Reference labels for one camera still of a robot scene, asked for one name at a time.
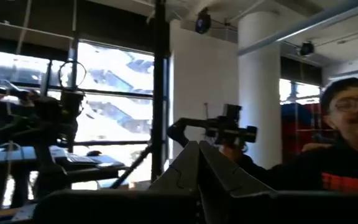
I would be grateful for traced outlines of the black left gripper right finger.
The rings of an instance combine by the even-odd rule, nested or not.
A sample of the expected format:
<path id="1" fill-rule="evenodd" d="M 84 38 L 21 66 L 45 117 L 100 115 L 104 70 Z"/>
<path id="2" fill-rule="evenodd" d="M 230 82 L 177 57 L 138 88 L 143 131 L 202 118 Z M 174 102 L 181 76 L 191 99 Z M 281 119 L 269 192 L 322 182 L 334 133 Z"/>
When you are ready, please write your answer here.
<path id="1" fill-rule="evenodd" d="M 206 141 L 199 142 L 199 145 L 203 156 L 199 180 L 202 193 L 212 198 L 222 195 L 239 198 L 274 192 L 273 188 L 248 174 Z"/>

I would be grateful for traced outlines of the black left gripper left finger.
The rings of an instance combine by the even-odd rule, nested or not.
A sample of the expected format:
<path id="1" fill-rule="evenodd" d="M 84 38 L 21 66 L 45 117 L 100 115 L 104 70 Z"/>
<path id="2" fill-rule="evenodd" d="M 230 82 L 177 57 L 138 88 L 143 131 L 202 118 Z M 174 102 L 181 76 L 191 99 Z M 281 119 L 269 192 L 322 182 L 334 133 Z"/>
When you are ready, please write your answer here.
<path id="1" fill-rule="evenodd" d="M 200 146 L 190 141 L 150 190 L 195 190 L 198 187 Z"/>

